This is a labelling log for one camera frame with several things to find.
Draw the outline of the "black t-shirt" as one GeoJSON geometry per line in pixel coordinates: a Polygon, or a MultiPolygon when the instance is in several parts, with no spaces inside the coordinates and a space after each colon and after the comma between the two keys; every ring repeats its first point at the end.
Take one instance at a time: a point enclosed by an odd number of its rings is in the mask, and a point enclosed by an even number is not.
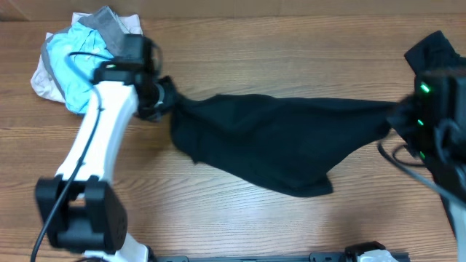
{"type": "Polygon", "coordinates": [[[216,95],[181,98],[172,112],[175,147],[257,186],[293,197],[333,192],[328,172],[385,137],[393,102],[216,95]]]}

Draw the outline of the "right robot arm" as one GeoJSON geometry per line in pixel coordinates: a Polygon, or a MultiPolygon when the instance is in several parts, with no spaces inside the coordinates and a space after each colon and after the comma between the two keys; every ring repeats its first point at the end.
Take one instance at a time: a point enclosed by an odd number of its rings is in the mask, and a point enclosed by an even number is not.
{"type": "Polygon", "coordinates": [[[415,91],[388,118],[405,141],[410,155],[419,157],[432,174],[429,180],[388,154],[379,153],[396,168],[439,194],[457,241],[457,259],[465,260],[465,70],[425,71],[416,77],[415,91]]]}

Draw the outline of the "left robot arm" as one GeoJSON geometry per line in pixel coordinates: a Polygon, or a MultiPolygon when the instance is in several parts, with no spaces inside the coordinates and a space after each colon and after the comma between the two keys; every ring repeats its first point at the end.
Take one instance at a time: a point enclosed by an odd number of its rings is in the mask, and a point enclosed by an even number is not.
{"type": "Polygon", "coordinates": [[[159,120],[174,104],[169,76],[158,77],[150,62],[100,63],[93,76],[71,59],[67,66],[90,88],[87,112],[76,139],[54,178],[35,188],[43,227],[31,252],[37,259],[44,239],[58,249],[82,255],[83,261],[154,261],[152,249],[127,229],[127,211],[112,188],[117,154],[133,116],[159,120]]]}

